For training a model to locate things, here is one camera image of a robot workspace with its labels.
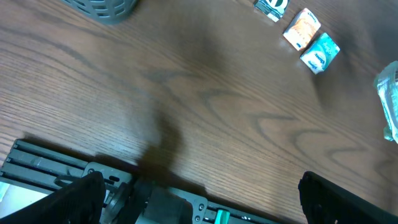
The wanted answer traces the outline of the green tissue pack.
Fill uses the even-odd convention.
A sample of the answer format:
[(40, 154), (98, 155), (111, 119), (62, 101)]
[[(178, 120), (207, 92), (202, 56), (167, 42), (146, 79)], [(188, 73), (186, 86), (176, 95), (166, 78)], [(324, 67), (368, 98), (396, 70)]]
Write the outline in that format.
[(301, 55), (301, 61), (316, 75), (324, 72), (339, 53), (340, 48), (327, 34), (321, 34), (317, 40)]

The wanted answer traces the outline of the dark green round-logo box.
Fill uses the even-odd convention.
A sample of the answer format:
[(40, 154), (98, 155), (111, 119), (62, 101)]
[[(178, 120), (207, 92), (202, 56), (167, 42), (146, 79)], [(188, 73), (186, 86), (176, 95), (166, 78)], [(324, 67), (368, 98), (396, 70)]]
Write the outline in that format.
[(289, 0), (255, 0), (254, 8), (260, 10), (272, 21), (277, 22), (283, 17)]

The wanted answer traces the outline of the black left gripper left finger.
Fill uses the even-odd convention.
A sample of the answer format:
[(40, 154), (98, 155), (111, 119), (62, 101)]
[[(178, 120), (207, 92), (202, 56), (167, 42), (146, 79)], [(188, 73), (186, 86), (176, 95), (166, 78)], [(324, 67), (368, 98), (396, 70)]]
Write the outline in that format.
[(99, 223), (105, 193), (103, 175), (95, 171), (1, 218), (1, 224)]

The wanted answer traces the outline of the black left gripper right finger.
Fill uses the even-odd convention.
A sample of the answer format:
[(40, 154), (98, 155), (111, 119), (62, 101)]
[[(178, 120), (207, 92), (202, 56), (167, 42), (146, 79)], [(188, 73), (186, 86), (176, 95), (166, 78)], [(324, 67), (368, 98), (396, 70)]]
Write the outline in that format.
[(363, 200), (314, 172), (306, 171), (298, 189), (308, 223), (390, 224), (397, 216)]

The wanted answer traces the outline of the orange tissue pack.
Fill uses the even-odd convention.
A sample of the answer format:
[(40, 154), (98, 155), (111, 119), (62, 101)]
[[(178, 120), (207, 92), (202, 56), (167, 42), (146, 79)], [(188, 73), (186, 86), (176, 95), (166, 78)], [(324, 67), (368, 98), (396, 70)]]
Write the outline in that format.
[(312, 11), (305, 8), (301, 10), (283, 33), (284, 38), (298, 51), (303, 50), (321, 24)]

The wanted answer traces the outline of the teal wipes pack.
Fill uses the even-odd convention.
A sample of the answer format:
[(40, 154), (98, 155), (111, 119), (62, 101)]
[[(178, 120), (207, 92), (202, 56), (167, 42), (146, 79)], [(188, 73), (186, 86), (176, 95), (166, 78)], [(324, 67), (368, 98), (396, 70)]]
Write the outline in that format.
[(390, 63), (374, 80), (387, 126), (384, 138), (397, 142), (397, 61)]

